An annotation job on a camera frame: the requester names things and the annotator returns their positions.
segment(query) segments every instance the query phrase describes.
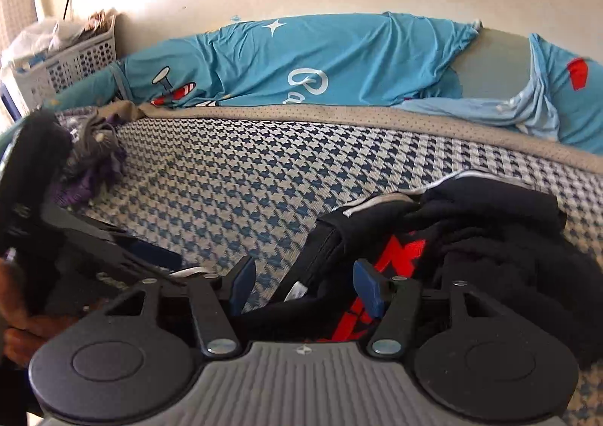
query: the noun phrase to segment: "circular disc cover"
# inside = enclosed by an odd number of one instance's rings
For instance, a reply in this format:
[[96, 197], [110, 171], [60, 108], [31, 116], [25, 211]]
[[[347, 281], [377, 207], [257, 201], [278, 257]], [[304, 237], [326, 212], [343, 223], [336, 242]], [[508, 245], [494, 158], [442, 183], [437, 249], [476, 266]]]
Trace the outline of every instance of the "circular disc cover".
[[144, 319], [76, 325], [34, 355], [29, 379], [40, 404], [77, 423], [137, 421], [185, 390], [188, 346]]
[[414, 368], [436, 402], [485, 421], [558, 413], [578, 376], [568, 348], [506, 318], [471, 318], [434, 336], [417, 351]]

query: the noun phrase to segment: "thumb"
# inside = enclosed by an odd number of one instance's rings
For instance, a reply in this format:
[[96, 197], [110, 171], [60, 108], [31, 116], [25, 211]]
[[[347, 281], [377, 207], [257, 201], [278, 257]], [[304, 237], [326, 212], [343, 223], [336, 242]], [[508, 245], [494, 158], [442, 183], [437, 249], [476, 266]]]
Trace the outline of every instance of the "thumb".
[[4, 260], [0, 260], [0, 315], [11, 327], [27, 328], [28, 314], [23, 294], [13, 269]]

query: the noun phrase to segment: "silver screw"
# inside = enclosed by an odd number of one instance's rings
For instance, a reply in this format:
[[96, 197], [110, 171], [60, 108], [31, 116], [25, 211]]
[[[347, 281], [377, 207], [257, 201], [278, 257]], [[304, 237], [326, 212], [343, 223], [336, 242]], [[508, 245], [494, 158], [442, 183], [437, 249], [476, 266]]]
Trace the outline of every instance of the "silver screw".
[[227, 337], [213, 339], [207, 344], [207, 350], [212, 355], [225, 355], [236, 350], [236, 343]]
[[402, 349], [395, 339], [379, 339], [373, 343], [373, 351], [380, 355], [394, 355]]

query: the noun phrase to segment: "beige dotted edge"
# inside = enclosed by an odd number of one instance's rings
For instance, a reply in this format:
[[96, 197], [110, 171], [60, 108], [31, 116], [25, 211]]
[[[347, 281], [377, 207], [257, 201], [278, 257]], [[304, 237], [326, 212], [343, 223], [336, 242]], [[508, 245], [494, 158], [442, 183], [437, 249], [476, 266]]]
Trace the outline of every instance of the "beige dotted edge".
[[385, 106], [200, 106], [169, 110], [144, 103], [139, 108], [150, 118], [309, 121], [441, 135], [442, 137], [504, 147], [592, 173], [603, 174], [603, 156], [501, 128], [438, 115], [410, 113]]

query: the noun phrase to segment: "houndstooth pattern carpet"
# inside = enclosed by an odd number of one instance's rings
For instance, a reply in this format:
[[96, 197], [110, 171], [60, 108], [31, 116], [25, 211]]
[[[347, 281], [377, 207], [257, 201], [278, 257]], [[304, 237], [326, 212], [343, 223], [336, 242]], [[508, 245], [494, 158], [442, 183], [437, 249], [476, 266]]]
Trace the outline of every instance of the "houndstooth pattern carpet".
[[[225, 273], [250, 254], [266, 303], [320, 213], [424, 185], [460, 168], [514, 176], [557, 196], [566, 237], [603, 266], [603, 177], [507, 149], [426, 134], [300, 122], [151, 119], [119, 131], [125, 177], [87, 215]], [[603, 367], [581, 376], [566, 422], [594, 426]]]

